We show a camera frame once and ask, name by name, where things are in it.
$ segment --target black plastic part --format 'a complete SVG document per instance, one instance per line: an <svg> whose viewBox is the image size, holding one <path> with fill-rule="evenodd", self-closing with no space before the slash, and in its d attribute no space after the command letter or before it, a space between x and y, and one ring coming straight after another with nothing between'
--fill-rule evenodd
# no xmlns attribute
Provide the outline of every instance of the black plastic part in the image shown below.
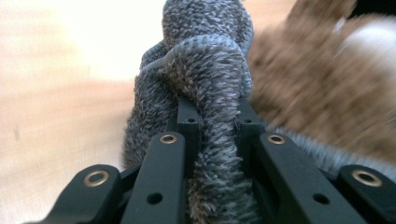
<svg viewBox="0 0 396 224"><path fill-rule="evenodd" d="M178 103L177 132L186 139L185 176L191 178L194 163L197 161L198 151L201 150L202 134L200 131L202 118L195 105L181 97Z"/></svg>
<svg viewBox="0 0 396 224"><path fill-rule="evenodd" d="M180 133L152 138L121 223L184 223L184 159L185 139Z"/></svg>
<svg viewBox="0 0 396 224"><path fill-rule="evenodd" d="M253 190L268 223L366 223L287 136L262 134L255 157L267 176ZM269 187L262 183L267 178ZM277 197L268 200L271 194Z"/></svg>
<svg viewBox="0 0 396 224"><path fill-rule="evenodd" d="M395 0L357 0L357 5L353 10L350 18L356 18L361 15L380 14L382 15L396 15L396 1Z"/></svg>
<svg viewBox="0 0 396 224"><path fill-rule="evenodd" d="M370 223L396 223L396 184L386 176L368 167L348 165L341 169L337 185Z"/></svg>
<svg viewBox="0 0 396 224"><path fill-rule="evenodd" d="M105 182L87 186L86 176L94 172L108 173ZM105 179L92 176L92 183ZM119 171L109 165L94 165L80 171L58 197L48 216L37 224L111 223L122 195Z"/></svg>
<svg viewBox="0 0 396 224"><path fill-rule="evenodd" d="M169 119L166 124L167 132L175 132L177 130L177 119Z"/></svg>
<svg viewBox="0 0 396 224"><path fill-rule="evenodd" d="M246 98L239 100L240 114L238 116L238 137L236 145L238 147L238 156L243 160L241 162L242 171L246 177L251 177L250 171L250 153L253 143L257 142L260 134L264 132L262 121L257 117L253 108Z"/></svg>
<svg viewBox="0 0 396 224"><path fill-rule="evenodd" d="M111 223L121 222L125 207L129 202L129 198L131 197L132 190L134 188L134 182L136 181L137 175L139 174L140 166L141 164L132 166L120 174L123 194L118 204L116 215L114 216Z"/></svg>

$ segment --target wooden table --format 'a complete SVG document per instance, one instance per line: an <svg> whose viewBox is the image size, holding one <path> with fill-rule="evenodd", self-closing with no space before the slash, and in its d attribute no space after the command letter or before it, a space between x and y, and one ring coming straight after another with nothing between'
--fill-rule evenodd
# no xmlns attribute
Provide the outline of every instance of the wooden table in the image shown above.
<svg viewBox="0 0 396 224"><path fill-rule="evenodd" d="M255 29L295 0L247 0ZM0 2L0 222L42 219L76 172L120 168L134 76L164 1Z"/></svg>

